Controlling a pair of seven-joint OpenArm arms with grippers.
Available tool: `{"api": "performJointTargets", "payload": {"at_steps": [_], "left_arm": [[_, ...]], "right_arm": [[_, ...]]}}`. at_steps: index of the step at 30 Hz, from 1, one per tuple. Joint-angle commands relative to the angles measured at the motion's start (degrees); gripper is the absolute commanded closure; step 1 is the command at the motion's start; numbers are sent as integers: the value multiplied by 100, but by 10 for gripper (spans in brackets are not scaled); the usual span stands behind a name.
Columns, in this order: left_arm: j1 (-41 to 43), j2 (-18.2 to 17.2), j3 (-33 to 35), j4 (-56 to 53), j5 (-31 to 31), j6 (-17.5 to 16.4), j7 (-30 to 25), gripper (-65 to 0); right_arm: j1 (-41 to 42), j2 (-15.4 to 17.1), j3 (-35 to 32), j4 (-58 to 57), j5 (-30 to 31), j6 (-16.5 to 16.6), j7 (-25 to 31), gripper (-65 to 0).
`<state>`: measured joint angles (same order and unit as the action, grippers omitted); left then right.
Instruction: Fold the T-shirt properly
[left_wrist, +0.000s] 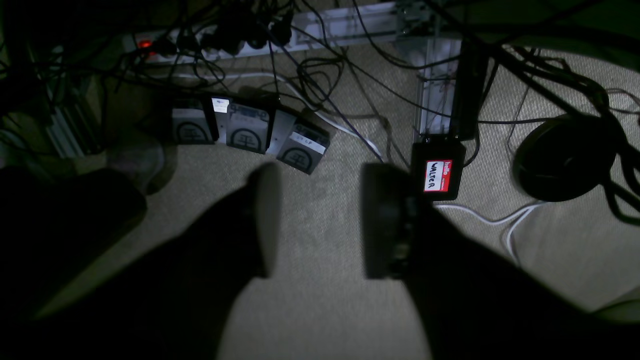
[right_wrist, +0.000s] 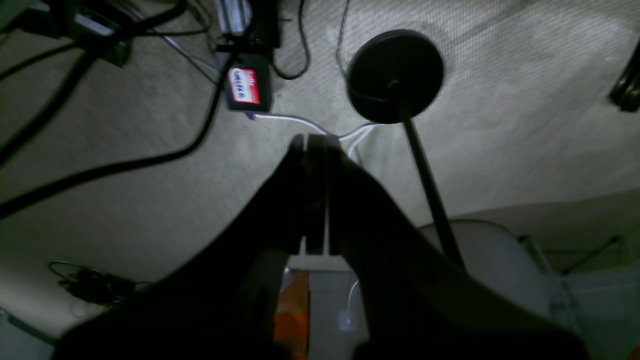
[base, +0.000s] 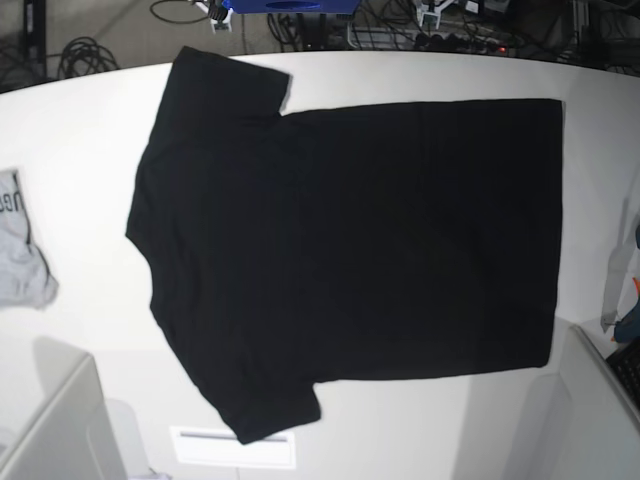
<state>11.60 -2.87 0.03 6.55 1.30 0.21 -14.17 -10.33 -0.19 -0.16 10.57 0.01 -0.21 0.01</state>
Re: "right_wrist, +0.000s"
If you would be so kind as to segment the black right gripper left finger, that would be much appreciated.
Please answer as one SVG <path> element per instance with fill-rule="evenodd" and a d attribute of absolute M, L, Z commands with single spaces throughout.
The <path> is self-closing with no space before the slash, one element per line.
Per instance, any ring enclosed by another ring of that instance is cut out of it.
<path fill-rule="evenodd" d="M 274 341 L 283 271 L 298 249 L 304 137 L 210 245 L 117 308 L 67 331 L 55 360 L 290 360 Z"/>

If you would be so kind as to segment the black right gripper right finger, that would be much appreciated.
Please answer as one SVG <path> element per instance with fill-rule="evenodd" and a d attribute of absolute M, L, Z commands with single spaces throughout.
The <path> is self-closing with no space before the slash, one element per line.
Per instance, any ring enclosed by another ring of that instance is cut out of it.
<path fill-rule="evenodd" d="M 369 338 L 354 360 L 587 360 L 576 333 L 523 309 L 448 259 L 334 136 L 306 145 L 329 252 L 359 280 Z"/>

